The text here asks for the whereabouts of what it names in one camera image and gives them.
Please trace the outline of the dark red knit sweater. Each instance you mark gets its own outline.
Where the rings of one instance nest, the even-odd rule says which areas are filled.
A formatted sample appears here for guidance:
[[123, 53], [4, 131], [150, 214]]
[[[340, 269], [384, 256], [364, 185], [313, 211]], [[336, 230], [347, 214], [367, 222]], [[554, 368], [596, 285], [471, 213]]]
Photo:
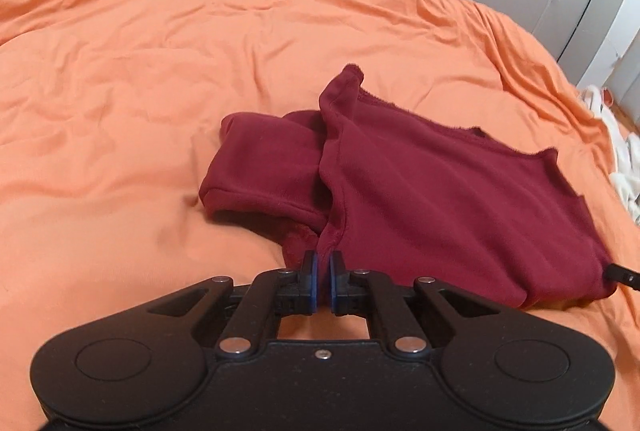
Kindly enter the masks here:
[[288, 266], [397, 284], [431, 275], [508, 307], [612, 295], [611, 255], [558, 153], [514, 150], [479, 128], [448, 128], [362, 88], [345, 67], [315, 110], [237, 112], [200, 187], [205, 212], [277, 241]]

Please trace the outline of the beige crumpled garment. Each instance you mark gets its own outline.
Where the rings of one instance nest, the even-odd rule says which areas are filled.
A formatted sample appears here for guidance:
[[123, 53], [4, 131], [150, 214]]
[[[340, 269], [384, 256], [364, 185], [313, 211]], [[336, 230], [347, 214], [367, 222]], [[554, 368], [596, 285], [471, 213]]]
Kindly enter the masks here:
[[639, 136], [620, 131], [614, 112], [605, 104], [602, 88], [589, 85], [580, 91], [579, 98], [606, 126], [614, 158], [608, 179], [631, 220], [639, 225]]

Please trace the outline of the orange pillow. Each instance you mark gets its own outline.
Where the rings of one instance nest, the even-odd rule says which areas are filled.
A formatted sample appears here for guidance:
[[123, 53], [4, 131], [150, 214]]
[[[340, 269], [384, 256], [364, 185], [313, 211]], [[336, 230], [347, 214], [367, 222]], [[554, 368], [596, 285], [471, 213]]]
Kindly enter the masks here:
[[607, 87], [602, 87], [600, 93], [602, 104], [608, 108], [611, 108], [615, 104], [613, 93]]

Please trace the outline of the orange bed duvet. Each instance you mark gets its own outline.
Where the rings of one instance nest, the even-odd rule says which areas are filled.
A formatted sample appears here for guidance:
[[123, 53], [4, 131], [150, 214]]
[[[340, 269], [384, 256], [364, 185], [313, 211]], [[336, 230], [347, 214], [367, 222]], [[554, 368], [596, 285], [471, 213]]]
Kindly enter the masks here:
[[209, 222], [198, 188], [227, 114], [314, 109], [348, 64], [419, 116], [555, 148], [613, 259], [638, 267], [604, 125], [533, 35], [485, 5], [1, 0], [3, 429], [43, 425], [29, 365], [57, 333], [282, 265], [277, 243]]

